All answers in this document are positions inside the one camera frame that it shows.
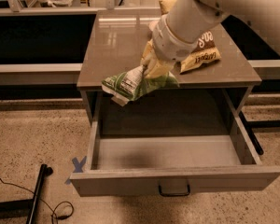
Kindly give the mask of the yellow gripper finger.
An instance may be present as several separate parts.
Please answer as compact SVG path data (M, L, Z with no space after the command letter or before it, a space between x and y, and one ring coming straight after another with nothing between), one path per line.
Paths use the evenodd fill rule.
M175 62L162 61L157 58L150 58L144 62L146 68L144 78L152 79L166 75L175 65Z
M149 40L144 48L140 64L142 64L143 66L150 65L151 58L152 58L152 51L153 51L152 41Z

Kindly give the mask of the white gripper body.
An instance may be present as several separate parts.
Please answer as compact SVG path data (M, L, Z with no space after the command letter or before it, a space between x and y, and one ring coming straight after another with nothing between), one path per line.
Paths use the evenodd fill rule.
M152 30L152 44L157 57L163 61L181 62L196 48L198 36L191 40L171 31L167 16L162 15Z

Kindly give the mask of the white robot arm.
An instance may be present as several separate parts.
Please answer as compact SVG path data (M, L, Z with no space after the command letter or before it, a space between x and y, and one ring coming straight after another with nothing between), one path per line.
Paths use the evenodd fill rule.
M140 62L144 77L167 74L194 51L204 32L230 15L280 55L280 0L176 0L153 27Z

